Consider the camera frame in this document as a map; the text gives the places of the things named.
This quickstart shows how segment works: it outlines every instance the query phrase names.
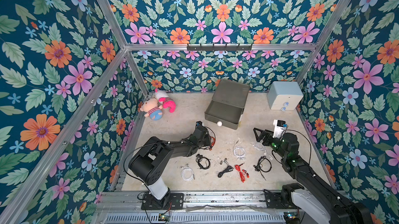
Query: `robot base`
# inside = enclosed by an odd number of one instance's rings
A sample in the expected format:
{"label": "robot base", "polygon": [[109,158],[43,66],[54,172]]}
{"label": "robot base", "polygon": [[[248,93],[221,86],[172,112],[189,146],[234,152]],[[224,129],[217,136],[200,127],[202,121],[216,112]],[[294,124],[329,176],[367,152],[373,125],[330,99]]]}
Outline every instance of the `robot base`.
{"label": "robot base", "polygon": [[183,193],[171,193],[169,197],[170,203],[165,204],[166,207],[162,207],[159,201],[149,193],[145,193],[143,196],[143,203],[141,205],[142,210],[171,210],[183,209],[184,194]]}

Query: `concrete floor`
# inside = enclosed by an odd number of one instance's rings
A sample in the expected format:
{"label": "concrete floor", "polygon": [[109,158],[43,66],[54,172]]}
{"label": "concrete floor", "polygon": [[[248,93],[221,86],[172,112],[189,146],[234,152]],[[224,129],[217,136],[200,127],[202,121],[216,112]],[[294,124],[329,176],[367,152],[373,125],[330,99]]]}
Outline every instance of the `concrete floor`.
{"label": "concrete floor", "polygon": [[[173,98],[177,105],[174,113],[169,113],[169,110],[163,110],[164,115],[162,119],[158,121],[153,121],[149,118],[145,119],[137,142],[137,147],[142,146],[153,136],[165,141],[178,141],[188,137],[194,131],[197,121],[202,121],[204,126],[210,127],[216,134],[216,144],[212,151],[199,150],[197,152],[211,160],[211,167],[209,169],[199,169],[195,162],[195,155],[191,157],[172,158],[169,160],[162,174],[165,184],[171,190],[226,191],[262,190],[264,188],[269,190],[280,190],[282,185],[296,182],[282,169],[281,165],[275,159],[271,161],[272,170],[268,173],[263,173],[266,178],[266,180],[264,180],[261,174],[256,172],[253,167],[263,155],[263,151],[255,149],[252,143],[256,142],[253,128],[256,127],[273,131],[274,119],[284,120],[288,124],[288,129],[299,131],[305,136],[308,136],[297,111],[272,111],[268,106],[266,93],[250,93],[248,95],[241,125],[237,130],[232,130],[223,126],[218,127],[216,123],[205,120],[204,112],[212,96],[212,93],[171,94],[170,97]],[[309,158],[309,143],[302,135],[297,134],[297,137],[300,143],[300,155],[307,161]],[[242,146],[246,151],[245,160],[243,161],[239,161],[233,154],[233,147],[235,142],[238,141],[238,138],[240,138],[240,141],[237,145]],[[270,147],[267,147],[267,153],[271,154]],[[234,167],[235,164],[244,162],[241,168],[248,171],[250,178],[246,178],[246,181],[242,183],[239,173],[236,170],[225,173],[221,178],[218,178],[217,174],[226,168],[224,163],[222,165],[219,163],[224,158],[227,158],[228,163],[232,167]],[[194,170],[195,180],[184,181],[181,177],[180,167],[187,163]],[[262,164],[264,170],[269,168],[267,161],[264,161]],[[329,183],[313,147],[310,165],[321,178]],[[122,187],[123,191],[145,189],[146,188],[141,182],[129,176],[126,177]]]}

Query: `stuffed toy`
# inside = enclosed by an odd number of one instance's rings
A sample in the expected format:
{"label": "stuffed toy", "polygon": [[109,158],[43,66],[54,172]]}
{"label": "stuffed toy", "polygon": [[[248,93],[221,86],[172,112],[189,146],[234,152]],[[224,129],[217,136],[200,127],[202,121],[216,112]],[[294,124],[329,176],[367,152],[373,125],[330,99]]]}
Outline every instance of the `stuffed toy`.
{"label": "stuffed toy", "polygon": [[166,91],[161,91],[158,89],[155,89],[155,98],[158,100],[158,102],[160,102],[161,104],[163,104],[164,108],[170,108],[169,112],[173,113],[174,110],[176,109],[176,103],[175,101],[173,101],[172,98],[167,96]]}
{"label": "stuffed toy", "polygon": [[162,118],[163,106],[158,106],[158,101],[155,98],[151,98],[143,103],[140,111],[147,112],[144,116],[150,117],[152,120],[159,120]]}

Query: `black cable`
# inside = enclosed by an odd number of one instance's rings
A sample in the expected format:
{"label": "black cable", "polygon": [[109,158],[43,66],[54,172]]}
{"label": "black cable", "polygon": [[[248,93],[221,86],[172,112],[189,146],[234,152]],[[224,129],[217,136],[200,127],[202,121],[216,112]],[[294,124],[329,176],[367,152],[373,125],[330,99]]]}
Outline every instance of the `black cable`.
{"label": "black cable", "polygon": [[[200,162],[202,161],[202,159],[205,159],[205,165],[206,167],[204,167]],[[196,162],[199,166],[200,169],[209,169],[211,167],[211,161],[206,158],[203,155],[197,154],[197,158],[196,158]]]}

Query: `metal grate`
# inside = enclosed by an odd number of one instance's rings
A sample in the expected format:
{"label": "metal grate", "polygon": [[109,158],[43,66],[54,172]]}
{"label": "metal grate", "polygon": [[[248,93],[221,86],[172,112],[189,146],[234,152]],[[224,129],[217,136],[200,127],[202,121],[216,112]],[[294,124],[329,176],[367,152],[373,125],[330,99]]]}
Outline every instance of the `metal grate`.
{"label": "metal grate", "polygon": [[[152,223],[158,221],[159,213],[148,213]],[[262,212],[230,212],[230,213],[173,213],[169,223],[285,223],[282,215],[275,218]],[[145,213],[115,213],[108,214],[106,224],[149,223]]]}

